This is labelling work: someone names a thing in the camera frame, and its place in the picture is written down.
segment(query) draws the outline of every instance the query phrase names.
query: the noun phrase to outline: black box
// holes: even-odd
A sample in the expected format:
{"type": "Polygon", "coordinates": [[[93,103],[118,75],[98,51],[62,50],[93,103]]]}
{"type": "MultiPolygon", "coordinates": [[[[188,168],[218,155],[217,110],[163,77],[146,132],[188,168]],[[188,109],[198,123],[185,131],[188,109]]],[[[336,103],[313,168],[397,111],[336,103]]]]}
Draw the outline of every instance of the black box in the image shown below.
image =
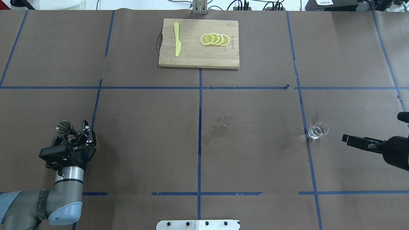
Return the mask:
{"type": "MultiPolygon", "coordinates": [[[[328,0],[318,0],[318,2],[329,2],[328,0]]],[[[332,0],[332,5],[318,5],[316,0],[308,0],[307,11],[356,11],[358,0],[332,0]]]]}

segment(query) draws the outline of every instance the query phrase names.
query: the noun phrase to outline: white bracket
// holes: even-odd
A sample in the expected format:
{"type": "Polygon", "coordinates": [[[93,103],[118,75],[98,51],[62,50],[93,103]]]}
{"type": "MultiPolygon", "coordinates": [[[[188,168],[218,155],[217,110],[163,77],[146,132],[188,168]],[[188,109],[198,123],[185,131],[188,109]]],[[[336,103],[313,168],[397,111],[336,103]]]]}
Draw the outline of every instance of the white bracket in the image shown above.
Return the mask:
{"type": "Polygon", "coordinates": [[[193,0],[193,14],[207,14],[207,0],[193,0]]]}
{"type": "Polygon", "coordinates": [[[239,220],[159,221],[156,230],[240,230],[239,220]]]}

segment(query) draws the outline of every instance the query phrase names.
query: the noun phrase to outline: lime slice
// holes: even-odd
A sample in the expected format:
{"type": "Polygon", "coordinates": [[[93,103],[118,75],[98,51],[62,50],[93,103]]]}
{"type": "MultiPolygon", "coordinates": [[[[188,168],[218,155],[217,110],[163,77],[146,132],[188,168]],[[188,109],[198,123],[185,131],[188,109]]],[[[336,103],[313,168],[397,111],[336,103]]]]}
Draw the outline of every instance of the lime slice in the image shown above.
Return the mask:
{"type": "Polygon", "coordinates": [[[214,40],[214,36],[213,36],[212,34],[203,34],[203,35],[200,37],[200,43],[201,43],[202,45],[211,45],[211,43],[213,42],[213,40],[214,40]]]}
{"type": "Polygon", "coordinates": [[[219,36],[220,36],[220,41],[218,42],[218,43],[216,43],[216,44],[214,44],[214,45],[221,45],[221,44],[223,44],[223,41],[225,40],[225,37],[224,36],[222,36],[221,34],[218,34],[219,36]]]}
{"type": "Polygon", "coordinates": [[[216,33],[212,33],[213,35],[213,42],[211,43],[212,45],[219,43],[219,41],[221,40],[221,36],[220,34],[216,34],[216,33]]]}
{"type": "Polygon", "coordinates": [[[230,43],[230,37],[226,34],[222,34],[221,36],[223,37],[223,42],[220,44],[220,46],[228,45],[230,43]]]}

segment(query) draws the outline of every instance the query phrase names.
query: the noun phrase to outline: red object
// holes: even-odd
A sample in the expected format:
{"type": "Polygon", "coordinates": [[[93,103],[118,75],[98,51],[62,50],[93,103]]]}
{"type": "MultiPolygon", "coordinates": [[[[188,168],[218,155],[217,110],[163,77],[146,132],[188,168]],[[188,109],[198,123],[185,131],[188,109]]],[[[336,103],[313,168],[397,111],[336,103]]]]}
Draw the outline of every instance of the red object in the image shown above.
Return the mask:
{"type": "Polygon", "coordinates": [[[0,0],[0,9],[10,9],[3,1],[0,0]]]}

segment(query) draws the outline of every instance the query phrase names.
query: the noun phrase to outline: glass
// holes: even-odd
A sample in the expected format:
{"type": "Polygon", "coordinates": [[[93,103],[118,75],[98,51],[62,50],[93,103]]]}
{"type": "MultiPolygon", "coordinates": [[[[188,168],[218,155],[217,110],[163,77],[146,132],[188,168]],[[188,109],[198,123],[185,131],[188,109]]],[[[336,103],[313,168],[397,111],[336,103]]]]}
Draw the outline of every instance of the glass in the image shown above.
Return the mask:
{"type": "Polygon", "coordinates": [[[308,129],[308,136],[312,139],[318,139],[328,134],[328,125],[324,122],[318,122],[308,129]]]}

